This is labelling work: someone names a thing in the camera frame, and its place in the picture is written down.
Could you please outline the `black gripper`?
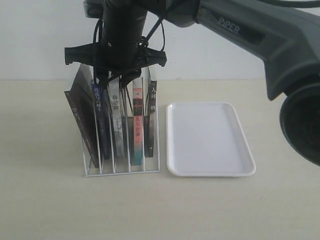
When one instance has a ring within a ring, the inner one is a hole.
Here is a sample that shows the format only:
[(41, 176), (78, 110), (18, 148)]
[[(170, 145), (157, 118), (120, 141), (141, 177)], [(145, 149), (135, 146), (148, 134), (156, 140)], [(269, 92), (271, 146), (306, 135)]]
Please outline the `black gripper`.
[(64, 49), (65, 64), (74, 62), (93, 67), (94, 76), (99, 85), (121, 78), (121, 85), (128, 85), (142, 74), (142, 69), (160, 65), (164, 67), (167, 56), (164, 51), (138, 46), (134, 51), (125, 49), (107, 50), (100, 43), (90, 43)]

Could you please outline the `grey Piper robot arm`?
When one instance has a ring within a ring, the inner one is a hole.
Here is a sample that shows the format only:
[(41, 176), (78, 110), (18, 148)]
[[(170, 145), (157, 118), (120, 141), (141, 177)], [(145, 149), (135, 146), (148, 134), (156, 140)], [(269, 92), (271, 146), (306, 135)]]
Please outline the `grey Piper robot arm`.
[(267, 97), (286, 96), (279, 124), (288, 144), (320, 163), (320, 18), (305, 12), (320, 3), (284, 0), (85, 0), (87, 18), (101, 33), (89, 44), (66, 47), (66, 65), (93, 67), (101, 86), (127, 85), (144, 67), (164, 66), (163, 50), (143, 36), (148, 13), (187, 28), (199, 24), (262, 60)]

